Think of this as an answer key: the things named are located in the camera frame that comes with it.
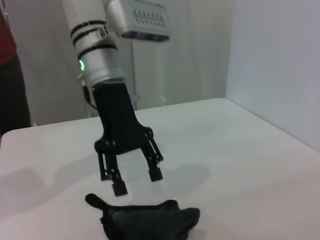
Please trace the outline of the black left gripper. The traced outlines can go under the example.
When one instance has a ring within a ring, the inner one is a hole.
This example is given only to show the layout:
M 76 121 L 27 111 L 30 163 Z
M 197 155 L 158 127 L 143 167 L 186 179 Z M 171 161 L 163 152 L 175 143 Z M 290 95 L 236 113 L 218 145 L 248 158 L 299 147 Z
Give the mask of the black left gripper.
M 94 88 L 93 97 L 103 126 L 102 137 L 94 143 L 101 181 L 112 181 L 116 197 L 127 195 L 116 155 L 136 149 L 142 150 L 151 181 L 162 180 L 158 164 L 164 158 L 153 137 L 149 136 L 150 128 L 139 123 L 126 85 L 100 84 Z

